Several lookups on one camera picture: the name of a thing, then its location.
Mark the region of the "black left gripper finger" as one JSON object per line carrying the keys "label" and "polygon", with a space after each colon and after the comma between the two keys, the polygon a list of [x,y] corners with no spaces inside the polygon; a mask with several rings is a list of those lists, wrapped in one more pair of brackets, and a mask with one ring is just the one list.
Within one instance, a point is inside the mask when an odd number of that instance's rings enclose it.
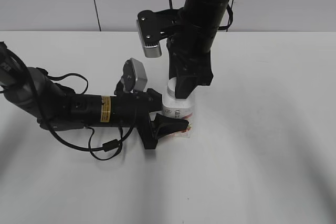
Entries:
{"label": "black left gripper finger", "polygon": [[156,114],[153,121],[154,139],[158,141],[162,137],[184,131],[187,129],[188,124],[188,120],[185,119],[170,118],[161,114]]}
{"label": "black left gripper finger", "polygon": [[146,101],[148,114],[162,111],[162,94],[154,89],[147,89],[146,94],[148,96]]}

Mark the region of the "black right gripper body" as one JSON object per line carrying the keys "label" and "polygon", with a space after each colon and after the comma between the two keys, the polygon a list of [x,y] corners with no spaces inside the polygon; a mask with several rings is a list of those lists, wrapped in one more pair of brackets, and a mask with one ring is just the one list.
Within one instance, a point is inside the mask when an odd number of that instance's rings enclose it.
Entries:
{"label": "black right gripper body", "polygon": [[196,78],[198,86],[209,86],[213,79],[211,70],[211,46],[218,27],[199,27],[193,24],[175,23],[166,29],[169,32],[169,78],[183,75]]}

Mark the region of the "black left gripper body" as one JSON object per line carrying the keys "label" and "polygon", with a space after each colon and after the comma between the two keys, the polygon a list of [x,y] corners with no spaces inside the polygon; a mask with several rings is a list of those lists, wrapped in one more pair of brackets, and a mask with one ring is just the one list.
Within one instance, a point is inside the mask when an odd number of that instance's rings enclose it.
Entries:
{"label": "black left gripper body", "polygon": [[113,126],[131,127],[137,129],[146,150],[156,149],[158,141],[154,139],[154,125],[147,112],[145,92],[123,92],[123,84],[118,82],[111,97],[111,118]]}

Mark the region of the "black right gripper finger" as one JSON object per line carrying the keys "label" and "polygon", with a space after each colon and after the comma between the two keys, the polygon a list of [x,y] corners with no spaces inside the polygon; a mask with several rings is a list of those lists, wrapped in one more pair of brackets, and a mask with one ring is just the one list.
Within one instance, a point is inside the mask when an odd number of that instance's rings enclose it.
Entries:
{"label": "black right gripper finger", "polygon": [[175,97],[187,99],[198,86],[198,77],[190,74],[178,74],[176,76]]}

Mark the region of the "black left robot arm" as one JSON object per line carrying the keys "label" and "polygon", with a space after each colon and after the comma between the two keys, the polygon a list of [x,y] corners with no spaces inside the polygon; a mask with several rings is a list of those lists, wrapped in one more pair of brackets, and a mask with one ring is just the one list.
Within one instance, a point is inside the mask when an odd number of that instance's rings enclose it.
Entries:
{"label": "black left robot arm", "polygon": [[76,93],[45,69],[27,67],[1,43],[1,87],[7,101],[37,119],[51,133],[89,127],[136,129],[147,150],[188,127],[188,121],[160,114],[162,95],[146,88],[143,63],[128,59],[112,96]]}

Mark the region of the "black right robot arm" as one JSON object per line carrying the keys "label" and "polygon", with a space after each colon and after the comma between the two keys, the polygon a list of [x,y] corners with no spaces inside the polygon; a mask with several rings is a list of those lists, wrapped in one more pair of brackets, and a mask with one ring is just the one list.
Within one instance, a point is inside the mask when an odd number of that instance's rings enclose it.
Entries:
{"label": "black right robot arm", "polygon": [[169,77],[176,79],[175,96],[186,99],[197,86],[213,79],[211,46],[229,0],[185,0],[177,12],[182,28],[167,40]]}

